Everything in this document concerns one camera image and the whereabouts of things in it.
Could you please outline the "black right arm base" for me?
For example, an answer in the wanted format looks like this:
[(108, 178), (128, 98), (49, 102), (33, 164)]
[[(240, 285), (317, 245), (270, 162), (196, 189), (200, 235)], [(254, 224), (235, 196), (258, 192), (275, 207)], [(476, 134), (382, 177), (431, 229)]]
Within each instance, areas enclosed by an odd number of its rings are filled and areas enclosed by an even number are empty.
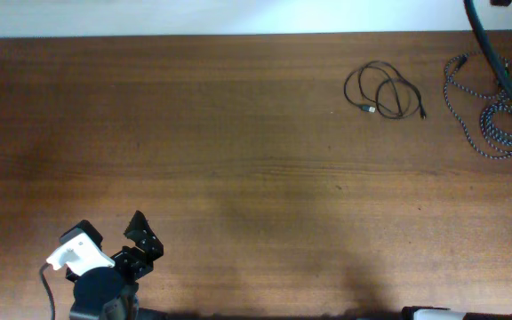
[(404, 307), (402, 320), (512, 320), (512, 314), (488, 314), (454, 311), (448, 308)]

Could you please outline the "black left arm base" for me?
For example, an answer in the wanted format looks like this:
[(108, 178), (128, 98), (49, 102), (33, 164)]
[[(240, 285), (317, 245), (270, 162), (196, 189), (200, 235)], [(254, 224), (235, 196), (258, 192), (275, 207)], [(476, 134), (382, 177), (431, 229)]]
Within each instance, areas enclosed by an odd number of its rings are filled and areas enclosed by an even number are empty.
[(136, 320), (168, 320), (169, 316), (158, 310), (140, 308), (136, 315)]

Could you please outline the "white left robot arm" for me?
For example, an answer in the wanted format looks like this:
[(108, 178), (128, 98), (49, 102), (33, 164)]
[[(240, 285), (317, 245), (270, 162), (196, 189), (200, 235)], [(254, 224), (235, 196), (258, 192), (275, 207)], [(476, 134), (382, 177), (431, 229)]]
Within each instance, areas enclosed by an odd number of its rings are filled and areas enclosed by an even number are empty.
[(134, 242), (113, 254), (111, 267), (91, 267), (78, 275), (67, 268), (65, 278), (74, 284), (71, 319), (148, 320), (164, 319), (163, 313), (141, 308), (138, 280), (154, 269), (154, 261), (164, 255), (164, 246), (148, 224), (143, 212), (136, 211), (124, 231)]

